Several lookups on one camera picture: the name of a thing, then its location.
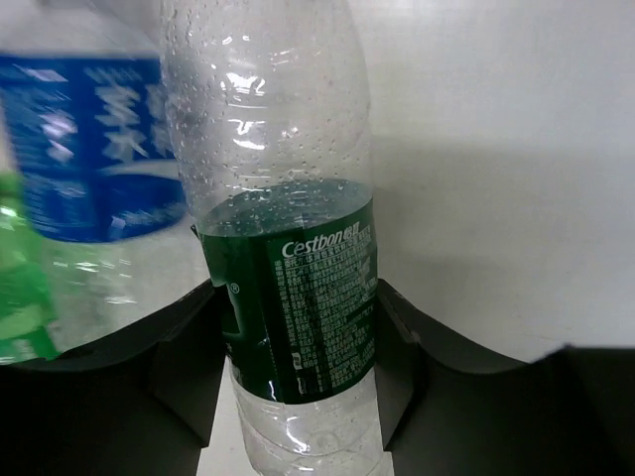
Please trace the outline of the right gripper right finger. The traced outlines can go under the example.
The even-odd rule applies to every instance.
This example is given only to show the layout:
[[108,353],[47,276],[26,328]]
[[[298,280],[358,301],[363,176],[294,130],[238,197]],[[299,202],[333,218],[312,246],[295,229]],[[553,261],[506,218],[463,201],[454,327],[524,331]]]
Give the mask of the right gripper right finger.
[[531,363],[378,287],[376,383],[398,475],[630,475],[634,352],[566,346]]

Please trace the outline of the blue label water bottle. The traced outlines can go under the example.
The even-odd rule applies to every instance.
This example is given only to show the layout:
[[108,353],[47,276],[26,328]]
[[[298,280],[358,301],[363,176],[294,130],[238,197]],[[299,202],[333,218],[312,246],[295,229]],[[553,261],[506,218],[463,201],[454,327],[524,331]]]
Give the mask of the blue label water bottle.
[[204,281],[156,54],[3,52],[1,104],[44,240],[61,347],[117,331]]

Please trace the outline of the green label water bottle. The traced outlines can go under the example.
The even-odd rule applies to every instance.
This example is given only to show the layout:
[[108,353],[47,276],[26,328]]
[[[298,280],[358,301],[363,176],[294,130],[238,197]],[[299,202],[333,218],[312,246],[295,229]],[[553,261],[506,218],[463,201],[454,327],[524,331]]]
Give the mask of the green label water bottle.
[[370,93],[345,1],[165,1],[169,131],[261,475],[387,475]]

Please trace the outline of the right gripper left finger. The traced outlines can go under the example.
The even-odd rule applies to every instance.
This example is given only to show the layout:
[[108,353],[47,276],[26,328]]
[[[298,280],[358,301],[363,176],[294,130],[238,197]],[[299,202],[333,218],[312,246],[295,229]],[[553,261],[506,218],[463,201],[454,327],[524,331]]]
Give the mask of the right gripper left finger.
[[204,283],[50,361],[1,369],[5,475],[193,475],[224,366],[226,292]]

